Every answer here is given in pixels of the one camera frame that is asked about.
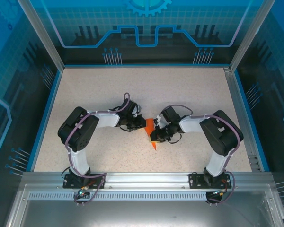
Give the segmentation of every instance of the orange object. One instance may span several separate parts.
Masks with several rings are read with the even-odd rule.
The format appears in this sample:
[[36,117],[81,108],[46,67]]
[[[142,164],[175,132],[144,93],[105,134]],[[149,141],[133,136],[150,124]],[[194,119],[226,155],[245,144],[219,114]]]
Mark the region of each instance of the orange object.
[[[150,118],[150,119],[146,119],[146,127],[145,127],[145,131],[146,131],[146,134],[148,136],[151,135],[151,133],[155,130],[155,125],[153,123],[153,119]],[[151,142],[152,143],[152,146],[153,148],[155,148],[155,150],[157,150],[157,146],[156,146],[156,142]]]

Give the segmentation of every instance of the work surface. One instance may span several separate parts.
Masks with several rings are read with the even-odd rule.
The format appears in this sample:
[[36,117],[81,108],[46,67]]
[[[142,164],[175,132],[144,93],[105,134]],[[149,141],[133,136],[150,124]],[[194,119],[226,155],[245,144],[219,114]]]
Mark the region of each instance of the work surface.
[[[125,92],[142,107],[145,119],[155,118],[170,104],[183,104],[192,108],[194,115],[223,110],[238,125],[220,68],[65,69],[35,171],[60,172],[69,166],[67,150],[57,131],[75,107],[91,111],[114,108],[122,104]],[[181,107],[175,110],[181,116],[189,113]],[[154,150],[144,129],[125,132],[100,128],[95,130],[86,152],[93,172],[201,172],[213,151],[200,132],[183,134],[177,144],[157,144]],[[227,169],[251,171],[243,142]]]

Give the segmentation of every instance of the enclosure wall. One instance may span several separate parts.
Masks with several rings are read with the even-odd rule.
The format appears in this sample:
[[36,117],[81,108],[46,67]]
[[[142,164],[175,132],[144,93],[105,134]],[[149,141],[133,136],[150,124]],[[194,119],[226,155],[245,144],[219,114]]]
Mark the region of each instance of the enclosure wall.
[[284,182],[284,0],[275,1],[238,74],[269,168]]
[[17,1],[0,0],[0,226],[9,214],[56,73]]
[[262,0],[33,0],[65,64],[229,64]]

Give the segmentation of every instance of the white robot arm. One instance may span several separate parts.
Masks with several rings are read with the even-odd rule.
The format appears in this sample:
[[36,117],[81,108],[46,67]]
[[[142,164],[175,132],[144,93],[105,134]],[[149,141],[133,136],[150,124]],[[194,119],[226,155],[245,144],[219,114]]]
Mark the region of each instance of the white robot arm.
[[[84,123],[75,131],[72,137],[69,140],[68,146],[71,152],[71,160],[73,166],[70,167],[70,172],[73,175],[89,175],[90,167],[86,159],[85,147],[88,145],[90,138],[97,128],[103,127],[120,127],[125,125],[126,131],[133,131],[139,128],[144,128],[146,126],[146,121],[142,115],[139,115],[141,107],[137,105],[132,100],[126,105],[125,109],[114,113],[116,109],[121,109],[128,102],[128,99],[125,99],[121,106],[118,106],[111,112],[107,111],[96,112],[92,116],[89,116]],[[82,107],[76,107],[70,116],[66,119],[63,125],[58,130],[58,136],[61,138],[61,142],[65,144],[70,132],[75,128],[78,122],[90,111],[83,109]]]
[[180,133],[182,137],[183,133],[204,132],[213,149],[211,159],[204,169],[204,180],[209,186],[223,173],[232,151],[243,140],[241,130],[221,110],[213,115],[180,117],[170,106],[154,122],[156,128],[151,134],[151,141],[174,143],[171,138],[176,133]]

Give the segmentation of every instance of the metal base plate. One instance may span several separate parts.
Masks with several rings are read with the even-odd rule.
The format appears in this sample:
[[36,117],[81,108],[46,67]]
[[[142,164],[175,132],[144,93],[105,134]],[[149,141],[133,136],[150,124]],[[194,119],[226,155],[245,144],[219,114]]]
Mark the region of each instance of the metal base plate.
[[215,182],[213,183],[211,187],[209,187],[206,183],[206,181],[203,178],[204,174],[198,174],[198,173],[192,173],[188,175],[189,180],[189,188],[190,189],[224,189],[225,184],[222,182],[222,180],[226,180],[227,188],[231,188],[231,179],[228,174],[221,174],[218,177],[215,177]]
[[[95,179],[91,179],[90,180],[90,185],[89,185],[89,188],[90,189],[97,189],[99,184],[101,183],[101,180],[102,180],[102,177],[98,177],[98,178],[95,178]],[[104,184],[103,183],[100,187],[100,189],[103,189],[104,188]],[[71,174],[66,174],[65,177],[64,177],[64,182],[63,182],[63,188],[71,188],[71,189],[80,189],[82,187],[84,187],[85,185],[79,185],[77,181],[74,180],[73,176]]]

